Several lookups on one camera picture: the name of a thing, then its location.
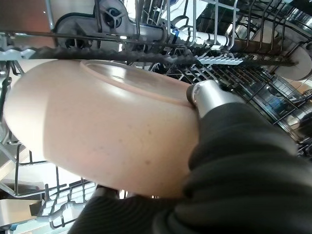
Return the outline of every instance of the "dishwasher rack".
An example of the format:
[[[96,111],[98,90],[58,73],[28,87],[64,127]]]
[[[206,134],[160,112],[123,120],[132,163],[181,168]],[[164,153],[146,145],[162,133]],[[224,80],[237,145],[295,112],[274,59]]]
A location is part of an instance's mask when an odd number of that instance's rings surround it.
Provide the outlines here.
[[[0,183],[0,189],[14,197],[44,194],[37,220],[49,222],[53,229],[72,223],[75,219],[64,220],[63,212],[83,207],[96,184],[81,178],[77,183],[60,185],[56,167],[56,187],[19,193],[19,167],[48,163],[33,161],[31,152],[29,162],[21,163],[22,142],[14,138],[2,120],[12,81],[10,73],[24,74],[20,59],[105,59],[189,84],[213,79],[286,131],[296,141],[299,156],[312,158],[310,77],[292,81],[275,74],[280,66],[296,65],[291,58],[300,47],[310,55],[309,7],[282,0],[95,0],[92,14],[70,13],[55,23],[53,2],[46,0],[45,4],[50,31],[0,27],[0,151],[16,165],[15,188]],[[200,12],[198,5],[204,5]],[[70,19],[86,21],[79,27],[69,27],[64,22]],[[131,32],[123,26],[125,22]],[[298,35],[295,42],[289,31]],[[52,38],[54,45],[29,45],[28,38]],[[6,145],[16,145],[16,155],[8,152]]]

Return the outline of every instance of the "wire rack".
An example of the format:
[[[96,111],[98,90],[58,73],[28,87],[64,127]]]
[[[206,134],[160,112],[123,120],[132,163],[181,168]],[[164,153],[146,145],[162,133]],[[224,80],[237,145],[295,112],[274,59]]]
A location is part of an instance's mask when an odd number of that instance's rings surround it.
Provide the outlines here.
[[[135,0],[135,13],[128,16],[100,5],[95,0],[94,12],[85,16],[95,20],[96,31],[61,31],[59,19],[55,24],[51,2],[46,0],[46,15],[50,32],[1,30],[0,28],[0,151],[15,163],[14,189],[0,183],[0,189],[14,197],[44,195],[37,220],[49,222],[56,229],[75,221],[66,220],[64,212],[69,208],[81,209],[90,198],[96,185],[83,178],[77,183],[57,186],[29,193],[20,193],[18,177],[20,167],[31,167],[47,161],[20,162],[21,142],[14,138],[2,119],[3,105],[12,79],[10,74],[22,76],[19,59],[106,59],[126,63],[149,71],[165,74],[172,78],[197,83],[213,79],[224,89],[240,95],[271,124],[285,130],[298,144],[298,155],[312,158],[312,91],[309,77],[302,81],[285,80],[274,73],[280,66],[293,66],[291,55],[299,48],[308,48],[312,41],[309,16],[294,5],[282,0],[180,0],[182,11],[176,14],[172,0]],[[198,13],[197,5],[205,7]],[[133,1],[122,1],[124,6]],[[118,34],[120,22],[129,20],[134,27],[132,34]],[[271,24],[269,42],[265,22]],[[110,33],[105,33],[110,25]],[[155,28],[161,37],[144,37],[146,27]],[[300,36],[290,43],[287,31]],[[35,47],[21,43],[20,38],[53,38],[54,47]],[[118,50],[108,50],[117,45]],[[16,154],[6,146],[16,146]]]

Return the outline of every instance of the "dishwasher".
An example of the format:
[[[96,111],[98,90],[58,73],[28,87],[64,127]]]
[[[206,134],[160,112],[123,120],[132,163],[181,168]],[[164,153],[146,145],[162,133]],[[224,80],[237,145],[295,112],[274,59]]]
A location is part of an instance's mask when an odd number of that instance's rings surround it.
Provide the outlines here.
[[[12,135],[3,105],[30,62],[46,59],[111,60],[189,84],[215,80],[287,132],[299,157],[312,158],[310,1],[0,0],[0,152],[1,163],[15,168],[13,185],[0,182],[0,189],[16,199],[35,196],[31,220],[51,233],[69,229],[97,185],[84,178],[61,184],[54,166],[54,187],[21,192],[19,170],[48,162],[34,160]],[[25,233],[17,227],[27,223],[1,230]]]

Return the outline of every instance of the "lower dishwasher rack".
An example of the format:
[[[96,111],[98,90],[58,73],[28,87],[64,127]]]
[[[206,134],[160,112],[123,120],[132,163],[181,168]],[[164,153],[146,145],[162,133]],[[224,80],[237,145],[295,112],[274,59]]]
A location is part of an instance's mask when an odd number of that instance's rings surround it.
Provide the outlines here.
[[[24,74],[22,59],[104,59],[189,84],[213,79],[286,131],[297,143],[298,156],[312,158],[311,74],[291,80],[277,72],[296,65],[298,50],[312,57],[311,5],[296,0],[95,0],[72,1],[64,10],[66,4],[59,1],[33,1],[36,8],[25,11],[26,17],[43,26],[8,23],[10,16],[1,9],[20,19],[25,1],[17,7],[0,0],[0,154],[15,167],[13,189],[2,182],[0,189],[15,198],[41,195],[44,199],[32,209],[36,220],[51,229],[72,224],[75,219],[63,214],[81,210],[97,185],[84,178],[60,184],[55,167],[55,187],[19,191],[21,167],[48,163],[34,161],[31,152],[29,161],[22,161],[25,147],[2,121],[11,76]],[[120,198],[125,196],[120,191]],[[6,229],[14,232],[14,225]]]

